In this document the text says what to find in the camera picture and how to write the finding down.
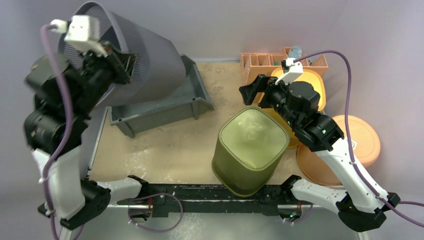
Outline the grey mesh basket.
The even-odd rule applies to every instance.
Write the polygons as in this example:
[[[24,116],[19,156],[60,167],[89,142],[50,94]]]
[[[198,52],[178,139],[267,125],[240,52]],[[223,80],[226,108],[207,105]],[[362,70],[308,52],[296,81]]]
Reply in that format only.
[[[183,61],[170,40],[95,1],[84,3],[74,15],[87,15],[99,20],[99,42],[103,46],[114,46],[122,52],[138,54],[132,82],[113,88],[106,97],[108,105],[101,103],[97,108],[156,101],[170,95],[185,80]],[[71,50],[75,48],[64,38],[65,35],[61,34],[58,51],[66,55],[67,47]]]

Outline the olive green mesh basket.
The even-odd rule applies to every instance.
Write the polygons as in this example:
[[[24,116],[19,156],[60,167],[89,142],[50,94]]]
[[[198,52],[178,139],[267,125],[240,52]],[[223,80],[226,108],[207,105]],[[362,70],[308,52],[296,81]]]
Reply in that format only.
[[[234,115],[218,132],[211,168],[234,195],[250,197],[272,177],[289,144],[289,134],[258,107]]]

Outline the dark grey plastic bin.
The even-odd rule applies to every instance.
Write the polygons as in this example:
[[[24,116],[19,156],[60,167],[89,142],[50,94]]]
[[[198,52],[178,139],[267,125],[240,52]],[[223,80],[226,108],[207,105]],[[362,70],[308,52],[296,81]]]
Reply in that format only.
[[[109,123],[127,137],[213,111],[214,106],[194,60],[180,56],[186,69],[184,82],[169,96],[144,103],[108,108]]]

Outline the large orange plastic bucket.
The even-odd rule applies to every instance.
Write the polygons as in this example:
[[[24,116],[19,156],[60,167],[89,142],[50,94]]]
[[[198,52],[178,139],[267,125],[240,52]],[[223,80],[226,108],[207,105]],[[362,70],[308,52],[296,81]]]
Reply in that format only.
[[[362,165],[367,168],[377,160],[380,154],[380,139],[376,131],[361,118],[349,115],[348,124],[353,152]],[[302,172],[312,182],[324,186],[341,184],[330,167],[303,144],[298,147],[297,161]]]

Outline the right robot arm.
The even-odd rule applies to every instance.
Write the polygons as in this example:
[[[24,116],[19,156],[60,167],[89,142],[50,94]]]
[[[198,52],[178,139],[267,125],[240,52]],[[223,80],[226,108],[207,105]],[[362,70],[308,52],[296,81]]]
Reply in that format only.
[[[343,185],[343,190],[314,184],[297,175],[280,186],[280,196],[288,204],[296,200],[321,206],[335,213],[351,230],[378,229],[385,212],[400,202],[394,192],[381,188],[354,156],[345,131],[328,115],[318,111],[320,94],[305,81],[284,83],[276,77],[259,74],[239,92],[243,103],[251,105],[258,93],[258,106],[272,108],[291,127],[299,141],[320,157]]]

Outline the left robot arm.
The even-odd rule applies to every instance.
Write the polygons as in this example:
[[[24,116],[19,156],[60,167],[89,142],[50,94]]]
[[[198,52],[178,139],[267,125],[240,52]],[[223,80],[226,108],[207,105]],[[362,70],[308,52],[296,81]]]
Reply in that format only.
[[[23,128],[38,164],[45,203],[38,211],[57,217],[74,230],[99,216],[109,204],[131,199],[146,203],[147,182],[135,175],[96,182],[80,176],[82,133],[90,114],[111,85],[130,83],[137,54],[120,52],[105,44],[105,55],[88,51],[75,68],[63,54],[43,56],[25,82],[34,92],[34,111]]]

